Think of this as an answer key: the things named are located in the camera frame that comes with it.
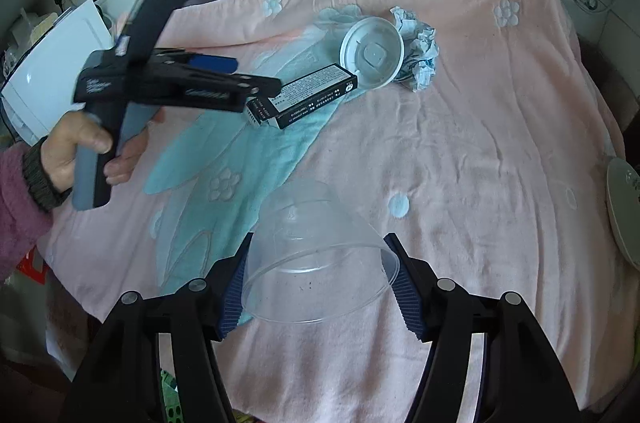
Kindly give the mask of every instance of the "human hand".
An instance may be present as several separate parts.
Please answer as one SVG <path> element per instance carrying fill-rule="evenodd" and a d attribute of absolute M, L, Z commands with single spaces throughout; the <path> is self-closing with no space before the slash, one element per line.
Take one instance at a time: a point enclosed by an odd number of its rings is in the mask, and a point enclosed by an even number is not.
<path fill-rule="evenodd" d="M 154 120 L 163 122 L 164 111 L 158 111 Z M 145 127 L 139 135 L 124 145 L 122 153 L 117 158 L 104 166 L 108 184 L 117 185 L 129 181 L 142 153 L 146 150 L 148 141 L 149 133 Z M 74 184 L 77 146 L 82 145 L 98 154 L 104 154 L 110 150 L 112 143 L 109 133 L 88 116 L 81 111 L 70 111 L 60 118 L 42 144 L 42 167 L 53 186 L 63 193 Z"/>

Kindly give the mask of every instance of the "pink blanket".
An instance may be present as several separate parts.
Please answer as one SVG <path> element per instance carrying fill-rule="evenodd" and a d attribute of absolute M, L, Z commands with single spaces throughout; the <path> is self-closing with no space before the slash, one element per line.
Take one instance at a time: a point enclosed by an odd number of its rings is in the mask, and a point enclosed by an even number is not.
<path fill-rule="evenodd" d="M 323 8 L 401 6 L 438 31 L 438 74 L 342 104 L 292 177 L 332 184 L 377 231 L 474 294 L 520 292 L 585 406 L 630 371 L 638 275 L 618 252 L 605 204 L 622 136 L 584 67 L 559 0 L 222 0 L 174 14 L 161 43 L 216 48 L 251 70 Z M 59 212 L 46 259 L 83 307 L 156 293 L 148 225 L 169 192 L 145 196 L 155 160 L 193 119 L 172 111 L 112 203 Z M 410 209 L 391 215 L 403 194 Z M 481 368 L 474 341 L 460 421 L 472 421 Z M 253 321 L 216 348 L 232 404 L 270 423 L 404 421 L 428 347 L 392 294 L 305 327 Z"/>

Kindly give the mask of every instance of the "white appliance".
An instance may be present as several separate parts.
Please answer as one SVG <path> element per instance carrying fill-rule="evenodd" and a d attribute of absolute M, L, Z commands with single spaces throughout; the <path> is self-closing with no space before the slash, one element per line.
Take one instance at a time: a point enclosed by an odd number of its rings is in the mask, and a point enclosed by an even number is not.
<path fill-rule="evenodd" d="M 66 111 L 78 110 L 78 73 L 96 50 L 113 46 L 92 0 L 65 13 L 20 61 L 2 90 L 14 129 L 30 145 L 46 136 Z"/>

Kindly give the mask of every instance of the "transparent plastic cup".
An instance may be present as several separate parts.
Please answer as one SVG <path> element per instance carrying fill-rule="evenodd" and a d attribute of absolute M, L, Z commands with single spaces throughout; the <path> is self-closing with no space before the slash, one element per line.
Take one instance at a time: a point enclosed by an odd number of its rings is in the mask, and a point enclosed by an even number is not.
<path fill-rule="evenodd" d="M 383 294 L 399 260 L 325 183 L 292 180 L 262 203 L 249 247 L 242 307 L 304 324 L 356 311 Z"/>

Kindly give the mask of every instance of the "person's arm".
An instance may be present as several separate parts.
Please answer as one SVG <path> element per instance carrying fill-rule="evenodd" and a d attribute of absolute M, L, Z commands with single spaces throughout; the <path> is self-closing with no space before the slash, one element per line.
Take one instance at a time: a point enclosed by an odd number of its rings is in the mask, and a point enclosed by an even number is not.
<path fill-rule="evenodd" d="M 104 167 L 107 183 L 129 180 L 147 142 L 145 129 L 125 144 L 122 154 Z M 51 210 L 64 202 L 73 186 L 78 145 L 104 154 L 111 138 L 83 113 L 73 112 L 33 147 L 18 143 L 0 153 L 0 280 L 51 228 Z"/>

